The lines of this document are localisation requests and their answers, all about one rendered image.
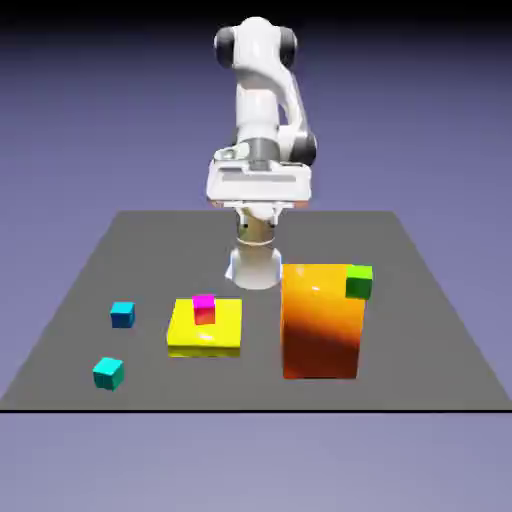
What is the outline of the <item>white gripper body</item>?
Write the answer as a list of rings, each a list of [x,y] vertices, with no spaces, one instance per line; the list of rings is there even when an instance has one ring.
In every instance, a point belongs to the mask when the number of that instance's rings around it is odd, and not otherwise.
[[[253,171],[247,160],[212,160],[206,196],[227,207],[252,203],[294,207],[311,199],[312,171],[308,166],[270,161],[269,167]]]

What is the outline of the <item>small magenta cube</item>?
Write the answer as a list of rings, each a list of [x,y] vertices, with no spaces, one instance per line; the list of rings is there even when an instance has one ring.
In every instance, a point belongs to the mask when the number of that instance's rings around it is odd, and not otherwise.
[[[196,325],[215,323],[216,303],[213,294],[194,295],[192,297],[194,322]]]

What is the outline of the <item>small green cube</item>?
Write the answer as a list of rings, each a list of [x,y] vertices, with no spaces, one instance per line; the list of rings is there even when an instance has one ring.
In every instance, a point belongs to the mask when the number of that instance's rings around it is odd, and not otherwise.
[[[348,265],[346,268],[345,296],[350,299],[369,300],[373,287],[373,267]]]

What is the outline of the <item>small blue cube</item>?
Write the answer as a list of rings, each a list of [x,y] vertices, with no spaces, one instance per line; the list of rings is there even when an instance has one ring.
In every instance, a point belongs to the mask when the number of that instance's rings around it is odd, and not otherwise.
[[[131,328],[135,322],[135,303],[132,301],[115,301],[110,309],[113,328]]]

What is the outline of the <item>small cyan cube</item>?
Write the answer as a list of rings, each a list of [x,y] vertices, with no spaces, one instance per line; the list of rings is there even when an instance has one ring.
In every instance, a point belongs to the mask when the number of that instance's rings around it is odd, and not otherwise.
[[[93,381],[97,388],[115,391],[124,380],[124,362],[102,357],[93,368]]]

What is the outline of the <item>large yellow box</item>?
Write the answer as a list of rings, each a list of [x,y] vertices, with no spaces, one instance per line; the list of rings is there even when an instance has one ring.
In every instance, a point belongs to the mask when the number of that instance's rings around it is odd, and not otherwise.
[[[166,341],[171,358],[234,358],[240,356],[242,300],[218,299],[213,324],[196,325],[191,298],[175,301]]]

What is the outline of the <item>large orange box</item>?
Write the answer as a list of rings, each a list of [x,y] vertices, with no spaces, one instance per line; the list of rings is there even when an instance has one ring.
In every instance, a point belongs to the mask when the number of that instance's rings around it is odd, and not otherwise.
[[[286,379],[354,379],[367,301],[345,296],[352,264],[282,267],[280,340]]]

